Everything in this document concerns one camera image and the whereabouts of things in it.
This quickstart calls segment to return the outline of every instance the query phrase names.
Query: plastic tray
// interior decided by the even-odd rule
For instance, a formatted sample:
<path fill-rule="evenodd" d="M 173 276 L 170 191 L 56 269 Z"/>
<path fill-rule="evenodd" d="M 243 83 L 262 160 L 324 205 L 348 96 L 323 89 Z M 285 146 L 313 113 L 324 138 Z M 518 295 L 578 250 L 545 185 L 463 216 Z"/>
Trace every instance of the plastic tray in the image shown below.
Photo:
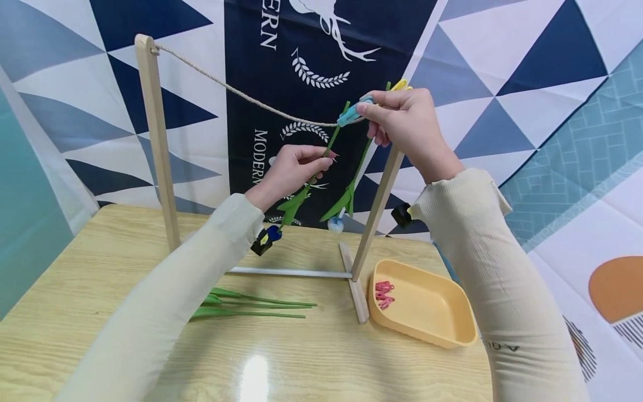
<path fill-rule="evenodd" d="M 395 298 L 382 310 L 375 284 L 389 281 Z M 393 260 L 377 263 L 368 287 L 370 316 L 380 325 L 435 345 L 454 348 L 478 339 L 473 312 L 464 290 L 450 279 Z"/>

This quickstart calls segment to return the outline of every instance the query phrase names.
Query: arm sleeve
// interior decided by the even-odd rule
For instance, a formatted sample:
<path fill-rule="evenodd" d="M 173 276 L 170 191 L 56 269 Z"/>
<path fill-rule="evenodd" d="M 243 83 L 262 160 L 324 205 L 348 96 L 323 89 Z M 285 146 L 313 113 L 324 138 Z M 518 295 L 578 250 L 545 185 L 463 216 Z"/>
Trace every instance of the arm sleeve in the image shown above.
<path fill-rule="evenodd" d="M 258 236 L 263 213 L 233 194 L 118 306 L 57 401 L 141 401 L 183 327 Z"/>
<path fill-rule="evenodd" d="M 574 345 L 484 170 L 429 184 L 411 207 L 460 278 L 489 355 L 494 400 L 586 402 Z"/>

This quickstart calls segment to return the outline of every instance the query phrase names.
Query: banner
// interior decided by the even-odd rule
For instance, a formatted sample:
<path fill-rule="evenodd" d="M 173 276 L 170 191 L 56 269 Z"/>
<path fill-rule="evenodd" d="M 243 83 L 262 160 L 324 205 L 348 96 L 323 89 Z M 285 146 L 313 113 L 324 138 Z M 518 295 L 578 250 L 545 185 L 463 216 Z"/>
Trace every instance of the banner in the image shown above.
<path fill-rule="evenodd" d="M 290 115 L 335 122 L 346 101 L 402 77 L 434 6 L 424 0 L 227 1 L 226 82 Z M 259 183 L 284 144 L 326 146 L 332 136 L 331 128 L 292 122 L 226 96 L 232 193 Z M 337 163 L 313 185 L 295 224 L 326 226 L 320 217 L 356 173 L 367 127 L 342 128 L 332 147 Z M 266 214 L 273 222 L 280 218 L 276 206 Z"/>

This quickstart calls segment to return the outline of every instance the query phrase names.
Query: left hand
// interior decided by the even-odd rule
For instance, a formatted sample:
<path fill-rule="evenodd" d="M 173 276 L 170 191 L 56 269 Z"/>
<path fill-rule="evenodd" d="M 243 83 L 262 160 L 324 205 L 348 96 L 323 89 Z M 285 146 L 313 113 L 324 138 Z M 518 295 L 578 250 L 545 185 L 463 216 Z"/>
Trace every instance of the left hand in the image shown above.
<path fill-rule="evenodd" d="M 246 192 L 246 198 L 255 207 L 266 212 L 274 203 L 296 192 L 311 177 L 321 179 L 337 156 L 330 151 L 322 158 L 325 147 L 312 145 L 284 145 L 264 179 Z"/>

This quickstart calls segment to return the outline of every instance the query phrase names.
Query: rope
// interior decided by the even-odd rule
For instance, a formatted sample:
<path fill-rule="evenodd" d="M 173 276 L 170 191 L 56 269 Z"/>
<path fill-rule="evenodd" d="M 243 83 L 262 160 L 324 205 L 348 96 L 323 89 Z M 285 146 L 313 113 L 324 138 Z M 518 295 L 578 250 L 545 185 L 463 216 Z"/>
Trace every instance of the rope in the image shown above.
<path fill-rule="evenodd" d="M 238 95 L 238 96 L 241 96 L 243 99 L 247 100 L 248 102 L 250 102 L 250 103 L 252 103 L 252 104 L 255 104 L 255 105 L 257 105 L 257 106 L 261 107 L 262 109 L 265 109 L 265 110 L 267 110 L 267 111 L 271 111 L 272 113 L 275 113 L 275 114 L 277 114 L 277 115 L 279 115 L 279 116 L 281 116 L 281 117 L 287 118 L 288 120 L 292 120 L 292 121 L 294 121 L 294 122 L 300 122 L 300 123 L 306 123 L 306 124 L 318 125 L 318 126 L 320 126 L 320 127 L 337 127 L 337 123 L 320 123 L 320 122 L 313 122 L 313 121 L 311 121 L 311 120 L 306 120 L 306 119 L 303 119 L 303 118 L 299 118 L 299 117 L 291 116 L 290 114 L 287 114 L 287 113 L 284 113 L 284 112 L 282 112 L 282 111 L 279 111 L 279 110 L 275 109 L 274 107 L 269 106 L 269 105 L 266 105 L 265 103 L 261 102 L 260 100 L 254 99 L 252 96 L 246 95 L 245 93 L 243 93 L 243 92 L 239 91 L 237 88 L 235 88 L 235 87 L 233 87 L 233 86 L 231 86 L 231 85 L 229 85 L 229 84 L 226 84 L 225 82 L 223 82 L 223 81 L 219 80 L 218 78 L 216 78 L 216 77 L 212 76 L 211 74 L 209 74 L 209 73 L 208 73 L 208 72 L 206 72 L 205 70 L 203 70 L 203 69 L 201 69 L 201 68 L 199 68 L 199 67 L 195 66 L 192 62 L 190 62 L 190 61 L 189 61 L 189 60 L 187 60 L 186 58 L 184 58 L 184 57 L 182 57 L 182 56 L 178 55 L 174 50 L 171 50 L 170 48 L 166 48 L 165 46 L 160 45 L 160 44 L 156 44 L 156 47 L 157 47 L 157 49 L 159 49 L 159 50 L 163 50 L 163 51 L 165 51 L 165 52 L 167 52 L 167 53 L 171 54 L 172 56 L 176 57 L 176 58 L 177 58 L 177 59 L 179 59 L 180 61 L 182 61 L 182 62 L 184 62 L 185 64 L 187 64 L 188 66 L 190 66 L 190 67 L 194 68 L 194 69 L 195 69 L 196 71 L 198 71 L 200 74 L 202 74 L 202 75 L 204 75 L 204 76 L 208 77 L 209 79 L 213 80 L 213 81 L 214 81 L 214 82 L 216 82 L 217 84 L 219 84 L 219 85 L 221 85 L 221 86 L 224 86 L 228 91 L 232 92 L 233 94 Z M 363 117 L 360 117 L 360 118 L 358 118 L 357 120 L 354 120 L 353 122 L 350 122 L 349 124 L 358 123 L 358 122 L 361 122 L 362 120 L 364 120 L 364 118 L 363 118 Z"/>

